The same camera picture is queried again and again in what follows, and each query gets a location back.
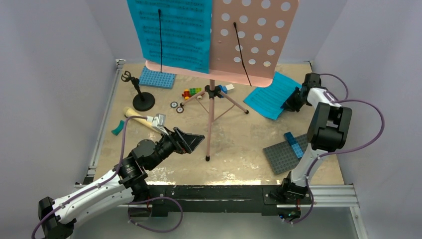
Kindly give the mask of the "beige toy microphone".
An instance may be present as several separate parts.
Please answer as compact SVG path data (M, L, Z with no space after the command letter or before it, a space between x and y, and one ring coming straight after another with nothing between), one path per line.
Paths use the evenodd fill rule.
M127 118L132 117L133 120L139 122L140 124L144 125L145 127L149 128L150 130L157 132L157 133L160 133L160 131L157 130L152 124L154 117L142 116L139 113L137 113L135 111L135 109L133 109L131 107L125 107L123 109L123 114Z

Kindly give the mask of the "pink music stand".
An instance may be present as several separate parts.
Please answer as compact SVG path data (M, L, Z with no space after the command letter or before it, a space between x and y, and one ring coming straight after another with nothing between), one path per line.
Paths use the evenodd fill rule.
M215 0L212 11L209 73L195 72L146 61L153 71L209 79L202 94L209 98L206 161L210 160L211 127L218 94L241 109L249 111L221 92L216 81L266 87L272 83L275 67L299 7L298 0Z

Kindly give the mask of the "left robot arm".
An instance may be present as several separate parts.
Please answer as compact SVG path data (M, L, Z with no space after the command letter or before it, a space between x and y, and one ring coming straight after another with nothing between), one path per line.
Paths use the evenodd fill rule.
M41 228L47 239L66 239L77 223L90 216L133 201L137 204L147 201L147 171L172 153L192 153L205 138L177 127L164 131L159 141L141 140L127 156L121 156L113 169L85 187L67 196L40 200L36 228Z

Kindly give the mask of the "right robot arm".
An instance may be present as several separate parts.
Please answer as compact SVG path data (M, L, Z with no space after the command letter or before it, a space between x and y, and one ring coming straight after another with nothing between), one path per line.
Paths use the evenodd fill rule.
M309 193L309 183L323 157L344 147L352 109L343 107L321 84L320 75L307 73L300 88L285 100L281 108L299 112L303 105L315 110L307 131L307 148L298 165L283 179L278 194L287 203L302 199Z

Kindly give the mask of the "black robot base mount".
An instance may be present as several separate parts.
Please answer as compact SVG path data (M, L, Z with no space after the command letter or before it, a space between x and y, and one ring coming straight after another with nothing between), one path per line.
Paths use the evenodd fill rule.
M301 209L311 206L309 192L302 199L289 201L278 194L278 185L151 185L137 193L128 205L145 208L154 217L170 212L258 213L294 220Z

